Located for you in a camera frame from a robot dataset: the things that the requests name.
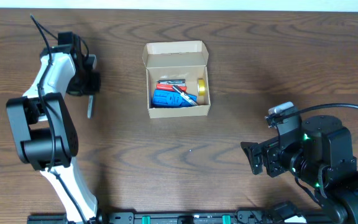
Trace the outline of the black cap Sharpie marker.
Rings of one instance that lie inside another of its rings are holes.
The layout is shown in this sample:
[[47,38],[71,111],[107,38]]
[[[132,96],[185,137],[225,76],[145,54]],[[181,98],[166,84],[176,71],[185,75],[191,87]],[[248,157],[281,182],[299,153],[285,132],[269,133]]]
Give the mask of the black cap Sharpie marker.
[[87,117],[91,119],[93,117],[94,112],[94,95],[90,95],[88,98],[88,109],[87,109]]

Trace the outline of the blue plastic tool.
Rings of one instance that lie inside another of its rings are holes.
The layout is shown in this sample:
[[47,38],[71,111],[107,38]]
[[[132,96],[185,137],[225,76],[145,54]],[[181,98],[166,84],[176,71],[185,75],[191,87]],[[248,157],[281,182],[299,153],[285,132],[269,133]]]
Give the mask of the blue plastic tool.
[[181,108],[193,106],[178,92],[167,90],[155,90],[152,97],[152,104],[159,108]]

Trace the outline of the red black stapler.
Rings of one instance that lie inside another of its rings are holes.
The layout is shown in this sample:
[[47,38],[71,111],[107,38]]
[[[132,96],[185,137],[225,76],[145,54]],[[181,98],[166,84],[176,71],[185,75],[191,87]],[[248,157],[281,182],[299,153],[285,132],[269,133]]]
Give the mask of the red black stapler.
[[157,90],[165,90],[165,91],[175,91],[173,89],[173,85],[179,87],[180,90],[186,91],[187,86],[185,83],[185,79],[178,79],[178,80],[159,80],[156,84]]

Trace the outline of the yellow tape roll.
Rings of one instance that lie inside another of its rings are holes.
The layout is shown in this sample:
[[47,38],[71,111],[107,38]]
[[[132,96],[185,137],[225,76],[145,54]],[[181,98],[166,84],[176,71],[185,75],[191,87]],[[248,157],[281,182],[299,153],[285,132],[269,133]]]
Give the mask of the yellow tape roll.
[[206,84],[205,84],[205,81],[202,78],[198,79],[197,90],[198,90],[198,95],[199,96],[205,96]]

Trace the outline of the black whiteboard marker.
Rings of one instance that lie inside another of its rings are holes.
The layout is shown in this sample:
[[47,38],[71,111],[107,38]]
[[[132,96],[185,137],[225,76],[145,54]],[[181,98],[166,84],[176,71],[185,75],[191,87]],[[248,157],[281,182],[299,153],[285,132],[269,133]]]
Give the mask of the black whiteboard marker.
[[192,106],[198,106],[197,102],[189,97],[179,86],[173,85],[172,88],[180,94],[180,96]]

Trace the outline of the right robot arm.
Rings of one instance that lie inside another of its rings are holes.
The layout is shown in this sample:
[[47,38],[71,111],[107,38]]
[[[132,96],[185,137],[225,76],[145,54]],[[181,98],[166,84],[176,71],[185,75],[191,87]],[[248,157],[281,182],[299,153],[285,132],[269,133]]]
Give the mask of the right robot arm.
[[330,103],[299,110],[291,102],[270,108],[266,121],[277,136],[261,143],[242,142],[252,173],[270,177],[290,172],[333,223],[358,223],[358,168],[351,132],[329,115],[302,119],[325,108],[353,108]]

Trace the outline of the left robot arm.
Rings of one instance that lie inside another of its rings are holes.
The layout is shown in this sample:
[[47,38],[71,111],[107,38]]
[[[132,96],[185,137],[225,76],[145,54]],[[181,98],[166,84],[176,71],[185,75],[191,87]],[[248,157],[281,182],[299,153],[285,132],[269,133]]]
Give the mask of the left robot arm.
[[88,116],[101,78],[97,59],[83,54],[84,40],[61,32],[55,47],[40,54],[41,67],[31,87],[6,103],[19,159],[39,171],[55,189],[66,215],[63,223],[104,223],[106,218],[79,169],[78,135],[65,104],[65,95],[88,96]]

